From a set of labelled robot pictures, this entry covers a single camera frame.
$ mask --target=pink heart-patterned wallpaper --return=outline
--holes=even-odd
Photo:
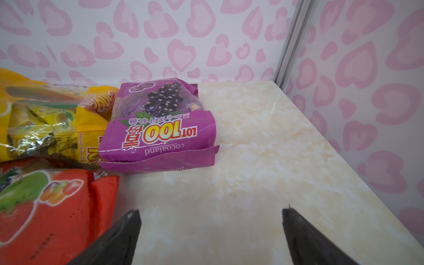
[[[285,89],[422,245],[423,69],[424,1],[323,0]]]
[[[116,84],[272,80],[296,0],[0,0],[0,64]]]

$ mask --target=yellow candy bag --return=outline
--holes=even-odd
[[[0,161],[38,156],[97,164],[117,92],[47,84],[0,68]]]

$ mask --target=snack package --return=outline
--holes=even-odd
[[[65,265],[112,225],[119,177],[85,165],[0,163],[2,265]]]
[[[0,68],[0,162],[38,156],[98,163],[117,92],[47,84]]]
[[[176,78],[122,84],[100,144],[100,165],[123,173],[212,166],[219,149],[215,120],[197,94]]]

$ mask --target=beige marble tabletop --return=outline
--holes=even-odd
[[[139,209],[133,264],[292,264],[289,205],[362,265],[424,264],[424,249],[272,81],[202,83],[213,167],[121,178]]]

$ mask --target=red candy bag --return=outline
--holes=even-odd
[[[67,264],[111,226],[119,177],[52,167],[0,164],[0,264]]]

